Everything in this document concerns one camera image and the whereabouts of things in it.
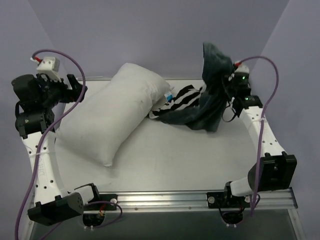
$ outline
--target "blue tag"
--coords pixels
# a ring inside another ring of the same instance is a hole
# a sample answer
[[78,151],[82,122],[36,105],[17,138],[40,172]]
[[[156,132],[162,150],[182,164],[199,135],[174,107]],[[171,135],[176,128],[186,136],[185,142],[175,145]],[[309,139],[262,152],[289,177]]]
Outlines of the blue tag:
[[173,99],[172,93],[170,91],[165,93],[164,96],[168,102],[170,102]]

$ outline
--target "screw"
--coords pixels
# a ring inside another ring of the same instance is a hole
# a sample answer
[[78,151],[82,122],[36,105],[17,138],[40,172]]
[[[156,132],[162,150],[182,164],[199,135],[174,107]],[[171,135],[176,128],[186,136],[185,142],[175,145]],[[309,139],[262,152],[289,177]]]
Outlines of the screw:
[[112,199],[110,200],[110,202],[113,203],[113,204],[116,204],[118,201],[117,201],[117,199],[112,198]]
[[208,197],[208,203],[214,204],[215,203],[215,198],[213,196]]

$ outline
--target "gray floor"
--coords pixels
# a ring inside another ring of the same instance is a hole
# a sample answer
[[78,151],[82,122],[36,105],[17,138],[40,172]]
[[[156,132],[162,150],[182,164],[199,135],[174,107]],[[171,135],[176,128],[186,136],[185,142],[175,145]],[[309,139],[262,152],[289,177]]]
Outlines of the gray floor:
[[[31,240],[50,230],[36,224]],[[46,240],[296,240],[287,210],[257,210],[237,228],[226,227],[217,211],[125,213],[110,226],[91,231],[79,225],[79,218],[59,226]]]

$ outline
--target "white plastic clip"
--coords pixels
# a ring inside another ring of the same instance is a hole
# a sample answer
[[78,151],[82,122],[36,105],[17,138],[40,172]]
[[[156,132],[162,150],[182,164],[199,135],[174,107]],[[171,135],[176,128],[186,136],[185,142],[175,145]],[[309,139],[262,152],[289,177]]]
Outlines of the white plastic clip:
[[50,153],[55,153],[55,151],[42,151],[42,152],[39,152],[39,153],[30,154],[29,157],[34,157],[36,155],[42,155],[42,154],[50,154]]

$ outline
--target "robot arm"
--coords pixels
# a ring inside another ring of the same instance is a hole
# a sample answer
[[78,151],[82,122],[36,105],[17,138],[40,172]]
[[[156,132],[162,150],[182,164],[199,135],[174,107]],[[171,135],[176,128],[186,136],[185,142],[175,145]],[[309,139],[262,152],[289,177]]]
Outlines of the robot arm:
[[[282,190],[290,187],[290,183],[297,166],[294,155],[288,155],[274,136],[270,125],[262,116],[263,104],[259,97],[251,95],[249,84],[249,68],[244,65],[237,66],[235,72],[224,83],[228,85],[229,95],[232,99],[234,113],[243,121],[247,128],[256,151],[260,151],[259,185],[258,192]],[[261,148],[258,149],[261,120],[264,121]],[[225,186],[226,197],[245,197],[251,195],[256,183],[256,165],[247,176]]]
[[[32,171],[40,138],[54,122],[52,108],[58,103],[75,102],[82,90],[82,85],[71,74],[67,75],[69,89],[59,77],[58,70],[59,61],[55,57],[45,57],[38,62],[36,77],[27,74],[12,81],[19,98],[15,108],[15,127],[28,152]],[[46,226],[82,215],[86,203],[100,198],[93,183],[67,191],[58,169],[55,139],[55,133],[50,131],[38,153],[34,207],[28,210],[30,220]]]

